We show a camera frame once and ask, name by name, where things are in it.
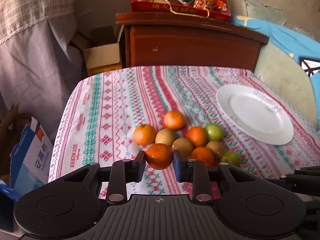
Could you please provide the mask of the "grey checked curtain cloth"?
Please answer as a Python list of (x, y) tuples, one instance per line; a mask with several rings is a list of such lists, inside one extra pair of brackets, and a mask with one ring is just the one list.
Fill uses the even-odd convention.
[(82, 76), (75, 0), (1, 0), (1, 116), (31, 113), (54, 140)]

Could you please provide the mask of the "dark wooden cabinet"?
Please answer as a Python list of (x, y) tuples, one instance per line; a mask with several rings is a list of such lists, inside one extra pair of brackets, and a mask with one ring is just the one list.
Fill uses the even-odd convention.
[(210, 18), (164, 12), (116, 14), (126, 66), (214, 66), (254, 71), (268, 37)]

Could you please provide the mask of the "orange mandarin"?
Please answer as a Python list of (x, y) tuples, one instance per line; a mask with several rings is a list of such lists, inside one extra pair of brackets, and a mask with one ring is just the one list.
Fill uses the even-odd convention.
[(189, 159), (195, 159), (204, 162), (206, 166), (214, 166), (214, 155), (210, 148), (207, 147), (197, 147), (189, 155)]
[(140, 145), (152, 144), (155, 140), (156, 130), (147, 124), (136, 127), (133, 133), (133, 140)]
[(166, 144), (153, 144), (145, 152), (147, 163), (156, 170), (164, 170), (171, 165), (173, 152)]
[(195, 148), (206, 146), (207, 143), (207, 133), (204, 128), (200, 126), (194, 126), (189, 129), (185, 136)]
[(184, 116), (177, 110), (169, 111), (164, 116), (164, 126), (173, 131), (178, 131), (185, 125)]

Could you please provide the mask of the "green fruit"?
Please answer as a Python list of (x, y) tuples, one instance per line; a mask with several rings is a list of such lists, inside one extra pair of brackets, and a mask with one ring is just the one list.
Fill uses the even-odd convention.
[(223, 129), (217, 124), (207, 124), (204, 127), (209, 141), (221, 141), (223, 139)]
[(221, 163), (229, 163), (234, 166), (240, 166), (242, 160), (240, 154), (234, 151), (225, 152), (220, 158)]

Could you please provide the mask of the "blue white carton box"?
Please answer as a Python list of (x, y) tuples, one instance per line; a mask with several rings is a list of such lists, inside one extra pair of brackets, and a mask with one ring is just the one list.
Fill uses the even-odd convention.
[(52, 142), (34, 117), (22, 128), (9, 150), (9, 181), (1, 179), (1, 193), (13, 201), (48, 183), (53, 152)]

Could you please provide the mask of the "brown kiwi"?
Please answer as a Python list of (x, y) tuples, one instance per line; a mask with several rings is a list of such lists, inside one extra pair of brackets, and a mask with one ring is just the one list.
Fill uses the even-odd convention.
[(155, 137), (156, 144), (165, 144), (167, 146), (172, 146), (173, 142), (176, 140), (174, 132), (168, 128), (161, 129)]
[(173, 151), (175, 151), (175, 150), (179, 151), (180, 155), (184, 159), (187, 159), (191, 155), (191, 153), (194, 149), (193, 144), (187, 138), (176, 139), (172, 143), (171, 148)]
[(224, 144), (220, 141), (210, 141), (206, 148), (209, 148), (217, 159), (220, 159), (226, 152)]

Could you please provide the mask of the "orange mandarin top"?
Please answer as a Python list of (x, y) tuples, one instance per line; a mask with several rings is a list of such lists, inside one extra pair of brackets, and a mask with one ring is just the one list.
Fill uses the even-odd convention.
[(184, 116), (177, 110), (169, 111), (164, 116), (164, 126), (173, 131), (178, 131), (185, 125)]

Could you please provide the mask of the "patterned striped tablecloth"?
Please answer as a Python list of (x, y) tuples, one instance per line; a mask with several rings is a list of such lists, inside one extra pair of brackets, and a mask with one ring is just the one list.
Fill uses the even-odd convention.
[[(272, 146), (250, 138), (219, 110), (217, 90), (239, 84), (273, 98), (290, 116), (293, 139)], [(160, 130), (164, 115), (178, 110), (185, 117), (183, 137), (192, 126), (216, 123), (228, 150), (241, 155), (242, 168), (256, 176), (278, 178), (295, 168), (319, 164), (319, 132), (252, 72), (222, 67), (133, 67), (94, 75), (73, 90), (55, 139), (49, 180), (88, 163), (111, 166), (134, 159), (142, 146), (133, 140), (140, 124)]]

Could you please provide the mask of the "blue cartoon blanket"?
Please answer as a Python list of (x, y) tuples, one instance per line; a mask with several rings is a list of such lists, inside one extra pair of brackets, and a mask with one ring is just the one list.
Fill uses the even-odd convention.
[(316, 129), (319, 129), (319, 42), (289, 28), (247, 16), (233, 16), (231, 22), (268, 36), (269, 42), (300, 65), (313, 88), (318, 121)]

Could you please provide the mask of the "open cardboard box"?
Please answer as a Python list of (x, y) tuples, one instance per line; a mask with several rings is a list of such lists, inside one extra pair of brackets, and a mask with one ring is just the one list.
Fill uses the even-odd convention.
[(74, 34), (70, 45), (80, 51), (83, 68), (88, 76), (123, 68), (123, 31), (123, 26), (116, 33), (112, 26), (105, 26), (92, 29), (89, 38), (79, 31)]

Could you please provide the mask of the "pale green bed sheet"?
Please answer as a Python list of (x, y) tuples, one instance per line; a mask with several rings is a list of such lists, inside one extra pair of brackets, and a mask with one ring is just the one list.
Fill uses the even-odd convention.
[(261, 46), (254, 74), (318, 127), (311, 82), (293, 58), (268, 42)]

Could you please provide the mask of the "white round plate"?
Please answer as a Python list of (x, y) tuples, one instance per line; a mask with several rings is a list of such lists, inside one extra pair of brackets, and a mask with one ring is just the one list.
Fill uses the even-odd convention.
[(260, 90), (224, 85), (217, 90), (216, 100), (220, 111), (246, 135), (278, 146), (293, 139), (290, 116), (279, 103)]

